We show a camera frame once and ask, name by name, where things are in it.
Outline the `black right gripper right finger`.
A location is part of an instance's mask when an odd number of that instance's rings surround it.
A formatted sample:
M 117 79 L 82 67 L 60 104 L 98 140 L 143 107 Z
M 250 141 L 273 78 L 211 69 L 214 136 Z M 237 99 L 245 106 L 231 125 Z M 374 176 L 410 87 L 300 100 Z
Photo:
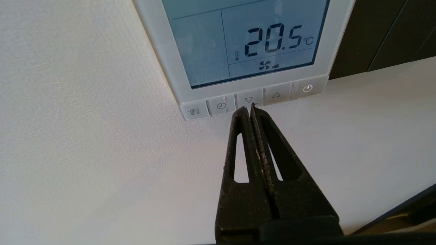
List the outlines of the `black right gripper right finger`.
M 269 113 L 252 105 L 251 124 L 273 217 L 337 219 L 338 214 Z

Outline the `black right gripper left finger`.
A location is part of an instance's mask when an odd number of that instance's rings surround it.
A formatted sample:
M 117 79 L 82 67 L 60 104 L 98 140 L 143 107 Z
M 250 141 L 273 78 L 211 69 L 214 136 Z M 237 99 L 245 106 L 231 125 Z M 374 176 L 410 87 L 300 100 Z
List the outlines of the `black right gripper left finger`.
M 260 225 L 274 218 L 270 180 L 274 166 L 267 139 L 262 135 L 260 111 L 258 107 L 241 107 L 232 115 L 215 219 L 218 245 L 257 242 Z M 243 141 L 247 183 L 235 180 L 238 136 Z

